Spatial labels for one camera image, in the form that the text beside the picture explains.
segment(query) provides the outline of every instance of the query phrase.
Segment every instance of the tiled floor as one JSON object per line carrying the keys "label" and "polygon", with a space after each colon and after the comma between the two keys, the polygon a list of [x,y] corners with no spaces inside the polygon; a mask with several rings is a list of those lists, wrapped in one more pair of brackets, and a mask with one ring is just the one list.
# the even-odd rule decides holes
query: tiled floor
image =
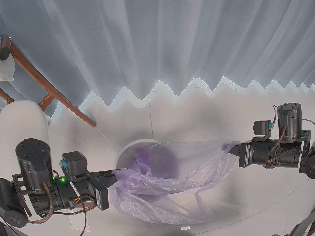
{"label": "tiled floor", "polygon": [[[212,91],[194,79],[176,96],[163,82],[143,100],[124,88],[110,106],[90,94],[81,109],[97,127],[92,128],[59,105],[49,121],[49,142],[53,168],[60,172],[61,154],[79,150],[88,159],[89,171],[112,169],[116,155],[129,142],[150,138],[160,142],[206,141],[213,139],[250,140],[255,120],[272,120],[272,104],[299,102],[303,118],[315,120],[314,86],[282,88],[273,81],[263,89],[255,81],[240,88],[223,79]],[[315,126],[303,122],[313,132]],[[277,127],[272,138],[277,138]],[[235,167],[222,183],[203,194],[215,219],[203,225],[149,224],[117,213],[112,207],[88,213],[89,232],[85,235],[171,236],[171,235],[283,235],[315,207],[315,180],[297,170],[262,166]],[[27,225],[30,235],[78,235],[82,218],[53,216],[42,225]]]}

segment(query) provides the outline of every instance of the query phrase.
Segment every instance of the translucent plastic bag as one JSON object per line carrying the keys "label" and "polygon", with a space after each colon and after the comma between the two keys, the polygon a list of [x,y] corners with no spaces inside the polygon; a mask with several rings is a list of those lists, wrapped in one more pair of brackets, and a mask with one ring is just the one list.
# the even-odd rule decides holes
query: translucent plastic bag
{"label": "translucent plastic bag", "polygon": [[110,199],[118,212],[159,224],[200,224],[213,214],[201,198],[233,169],[236,141],[165,143],[138,148]]}

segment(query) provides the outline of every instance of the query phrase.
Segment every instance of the gray curtain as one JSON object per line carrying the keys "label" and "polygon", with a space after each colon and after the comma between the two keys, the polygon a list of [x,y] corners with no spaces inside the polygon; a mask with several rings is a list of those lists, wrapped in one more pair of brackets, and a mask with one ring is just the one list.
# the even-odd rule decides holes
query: gray curtain
{"label": "gray curtain", "polygon": [[[158,80],[179,95],[194,77],[214,89],[315,81],[315,0],[0,0],[7,33],[74,104],[143,99]],[[0,88],[45,96],[19,67]]]}

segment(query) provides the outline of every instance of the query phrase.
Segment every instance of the white label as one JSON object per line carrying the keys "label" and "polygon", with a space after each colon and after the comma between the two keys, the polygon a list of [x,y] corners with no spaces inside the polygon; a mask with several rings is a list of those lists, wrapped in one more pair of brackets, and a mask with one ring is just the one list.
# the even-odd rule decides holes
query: white label
{"label": "white label", "polygon": [[70,185],[72,186],[74,192],[77,194],[78,197],[80,197],[80,193],[78,192],[77,188],[74,186],[74,184],[72,182],[70,182]]}
{"label": "white label", "polygon": [[250,146],[246,146],[246,161],[244,167],[248,164],[248,158],[250,157]]}
{"label": "white label", "polygon": [[98,189],[95,189],[95,193],[96,193],[96,204],[98,207],[100,207],[100,192]]}

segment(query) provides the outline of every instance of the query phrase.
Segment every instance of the chair cushion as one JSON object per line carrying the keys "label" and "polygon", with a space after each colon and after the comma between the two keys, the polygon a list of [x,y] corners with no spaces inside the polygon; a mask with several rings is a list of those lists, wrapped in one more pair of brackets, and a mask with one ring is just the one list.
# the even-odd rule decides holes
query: chair cushion
{"label": "chair cushion", "polygon": [[12,180],[20,173],[16,146],[27,138],[48,144],[48,124],[42,109],[33,101],[15,101],[0,112],[0,177]]}

